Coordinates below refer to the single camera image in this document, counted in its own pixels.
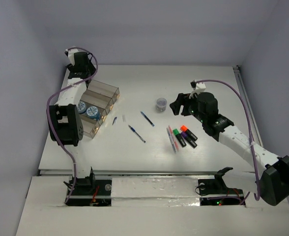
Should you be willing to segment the orange cap black highlighter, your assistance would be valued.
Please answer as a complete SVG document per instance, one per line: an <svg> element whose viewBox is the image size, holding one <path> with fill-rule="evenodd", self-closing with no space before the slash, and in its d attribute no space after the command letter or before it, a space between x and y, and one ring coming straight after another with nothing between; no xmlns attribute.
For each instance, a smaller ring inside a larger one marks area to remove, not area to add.
<svg viewBox="0 0 289 236"><path fill-rule="evenodd" d="M189 130L185 125L182 125L180 127L180 130L185 132L193 141L198 140L197 136L191 130Z"/></svg>

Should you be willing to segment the green cap black highlighter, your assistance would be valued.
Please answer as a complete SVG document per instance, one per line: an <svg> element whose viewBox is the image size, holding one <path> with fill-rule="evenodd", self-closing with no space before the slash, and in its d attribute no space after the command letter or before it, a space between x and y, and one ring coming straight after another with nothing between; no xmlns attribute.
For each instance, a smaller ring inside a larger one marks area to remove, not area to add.
<svg viewBox="0 0 289 236"><path fill-rule="evenodd" d="M174 136L176 137L176 139L178 140L179 144L182 146L182 147L185 147L186 146L186 143L184 141L184 138L182 137L182 135L180 134L180 132L177 130L177 129L173 129L173 134Z"/></svg>

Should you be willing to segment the purple cap black highlighter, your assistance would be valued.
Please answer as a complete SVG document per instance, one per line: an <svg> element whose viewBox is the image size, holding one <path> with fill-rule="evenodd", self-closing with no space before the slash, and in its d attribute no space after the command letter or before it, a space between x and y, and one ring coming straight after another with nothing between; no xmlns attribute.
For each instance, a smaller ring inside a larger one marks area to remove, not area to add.
<svg viewBox="0 0 289 236"><path fill-rule="evenodd" d="M180 134L181 134L181 136L184 138L184 140L185 140L192 148L196 148L196 147L197 147L196 142L195 142L191 137L189 137L185 132L181 132Z"/></svg>

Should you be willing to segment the blue white tape roll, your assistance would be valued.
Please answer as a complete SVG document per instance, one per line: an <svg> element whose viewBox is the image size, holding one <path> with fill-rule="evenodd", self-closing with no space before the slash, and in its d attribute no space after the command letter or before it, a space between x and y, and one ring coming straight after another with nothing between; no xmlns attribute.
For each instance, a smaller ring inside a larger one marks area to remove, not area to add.
<svg viewBox="0 0 289 236"><path fill-rule="evenodd" d="M84 114L87 110L87 105L83 101L79 101L78 106L77 106L79 114Z"/></svg>
<svg viewBox="0 0 289 236"><path fill-rule="evenodd" d="M86 115L90 119L99 120L100 119L100 112L96 106L90 106L86 110Z"/></svg>

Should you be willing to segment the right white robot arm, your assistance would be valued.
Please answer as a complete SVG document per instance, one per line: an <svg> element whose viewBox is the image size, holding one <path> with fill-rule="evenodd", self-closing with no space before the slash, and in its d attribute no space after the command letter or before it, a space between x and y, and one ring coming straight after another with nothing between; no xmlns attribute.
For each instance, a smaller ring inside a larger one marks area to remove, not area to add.
<svg viewBox="0 0 289 236"><path fill-rule="evenodd" d="M170 108L176 116L195 117L207 135L254 168L252 173L233 168L218 171L218 178L213 181L217 192L240 188L256 194L271 206L289 196L289 156L280 157L251 141L231 120L219 114L218 101L212 93L180 93Z"/></svg>

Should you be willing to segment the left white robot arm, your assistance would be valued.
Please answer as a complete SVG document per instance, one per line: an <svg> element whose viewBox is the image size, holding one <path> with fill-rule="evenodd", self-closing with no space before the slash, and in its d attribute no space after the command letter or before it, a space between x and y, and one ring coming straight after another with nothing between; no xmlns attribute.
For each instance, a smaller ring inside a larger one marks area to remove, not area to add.
<svg viewBox="0 0 289 236"><path fill-rule="evenodd" d="M73 178L81 179L80 190L85 194L91 194L96 189L96 182L88 177L91 167L80 146L84 128L78 105L98 66L93 65L91 61L93 54L82 48L71 47L65 54L70 61L67 65L69 77L58 101L54 105L48 105L50 135L51 139L70 155L73 161Z"/></svg>

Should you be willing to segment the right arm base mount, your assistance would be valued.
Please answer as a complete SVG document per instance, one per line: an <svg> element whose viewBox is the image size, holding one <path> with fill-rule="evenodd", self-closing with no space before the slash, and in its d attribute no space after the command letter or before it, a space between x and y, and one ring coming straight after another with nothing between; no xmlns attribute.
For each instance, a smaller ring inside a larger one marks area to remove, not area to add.
<svg viewBox="0 0 289 236"><path fill-rule="evenodd" d="M219 170L214 178L199 179L195 193L200 197L201 206L245 205L244 193L241 189L228 188L222 177L231 167Z"/></svg>

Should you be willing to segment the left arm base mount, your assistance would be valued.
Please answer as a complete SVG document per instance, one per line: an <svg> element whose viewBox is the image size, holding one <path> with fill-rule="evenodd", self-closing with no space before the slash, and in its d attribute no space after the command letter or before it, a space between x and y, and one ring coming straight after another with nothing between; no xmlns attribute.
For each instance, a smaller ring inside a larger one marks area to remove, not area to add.
<svg viewBox="0 0 289 236"><path fill-rule="evenodd" d="M110 207L112 204L111 179L96 179L93 169L85 178L76 178L75 187L71 192L74 178L63 183L67 186L65 204L71 207Z"/></svg>

